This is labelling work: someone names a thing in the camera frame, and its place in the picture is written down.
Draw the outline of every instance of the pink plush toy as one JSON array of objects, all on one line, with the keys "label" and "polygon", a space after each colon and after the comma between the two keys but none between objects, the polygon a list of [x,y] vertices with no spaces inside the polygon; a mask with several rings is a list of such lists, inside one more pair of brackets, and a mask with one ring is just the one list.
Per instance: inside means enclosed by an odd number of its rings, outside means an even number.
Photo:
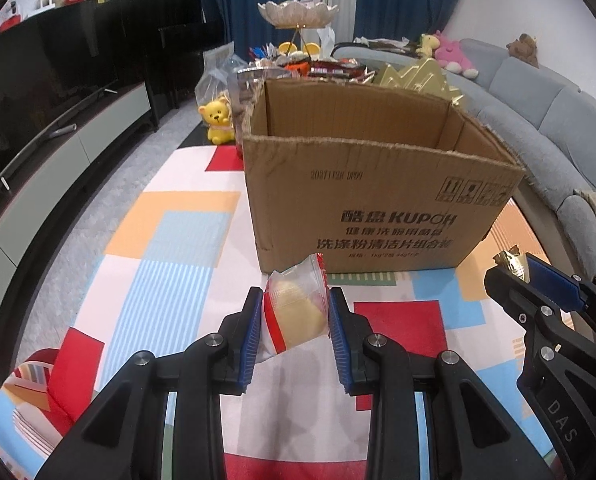
[{"label": "pink plush toy", "polygon": [[440,41],[440,46],[433,53],[433,57],[442,68],[454,74],[462,74],[467,79],[478,77],[479,72],[462,52],[460,41],[449,40],[439,30],[434,36]]}]

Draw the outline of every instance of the gold foil candy wrapper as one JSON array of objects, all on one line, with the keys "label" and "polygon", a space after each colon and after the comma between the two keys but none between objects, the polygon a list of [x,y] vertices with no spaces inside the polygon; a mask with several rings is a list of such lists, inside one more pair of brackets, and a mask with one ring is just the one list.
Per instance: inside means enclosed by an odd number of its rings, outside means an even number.
[{"label": "gold foil candy wrapper", "polygon": [[509,269],[514,276],[517,276],[523,282],[530,282],[527,255],[517,245],[508,251],[497,253],[494,256],[494,262],[505,269]]},{"label": "gold foil candy wrapper", "polygon": [[374,84],[387,88],[405,88],[418,93],[430,94],[451,101],[461,107],[464,95],[459,88],[450,86],[440,65],[431,57],[421,59],[398,72],[385,65],[373,80]]}]

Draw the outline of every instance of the television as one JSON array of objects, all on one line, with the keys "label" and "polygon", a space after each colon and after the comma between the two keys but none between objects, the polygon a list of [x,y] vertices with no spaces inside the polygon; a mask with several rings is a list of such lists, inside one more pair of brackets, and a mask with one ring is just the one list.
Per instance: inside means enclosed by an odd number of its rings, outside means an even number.
[{"label": "television", "polygon": [[98,7],[48,10],[0,34],[0,177],[116,81],[113,24]]}]

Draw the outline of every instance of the open cardboard box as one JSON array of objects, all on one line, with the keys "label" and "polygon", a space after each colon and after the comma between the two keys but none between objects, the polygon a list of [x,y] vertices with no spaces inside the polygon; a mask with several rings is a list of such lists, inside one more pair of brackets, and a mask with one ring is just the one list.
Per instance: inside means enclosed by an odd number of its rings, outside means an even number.
[{"label": "open cardboard box", "polygon": [[455,267],[524,175],[493,132],[409,90],[268,80],[244,131],[263,272],[316,252],[328,272]]}]

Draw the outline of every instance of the sofa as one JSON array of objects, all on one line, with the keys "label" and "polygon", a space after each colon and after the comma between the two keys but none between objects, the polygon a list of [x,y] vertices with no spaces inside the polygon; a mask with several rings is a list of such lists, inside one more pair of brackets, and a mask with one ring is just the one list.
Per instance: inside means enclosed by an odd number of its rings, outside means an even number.
[{"label": "sofa", "polygon": [[[581,269],[596,275],[596,217],[574,190],[596,191],[596,100],[564,76],[535,68],[507,49],[478,40],[460,41],[479,70],[475,80],[446,73],[462,89],[466,111],[491,127],[524,162],[527,180],[558,218]],[[336,59],[355,58],[370,68],[416,60],[346,44]]]}]

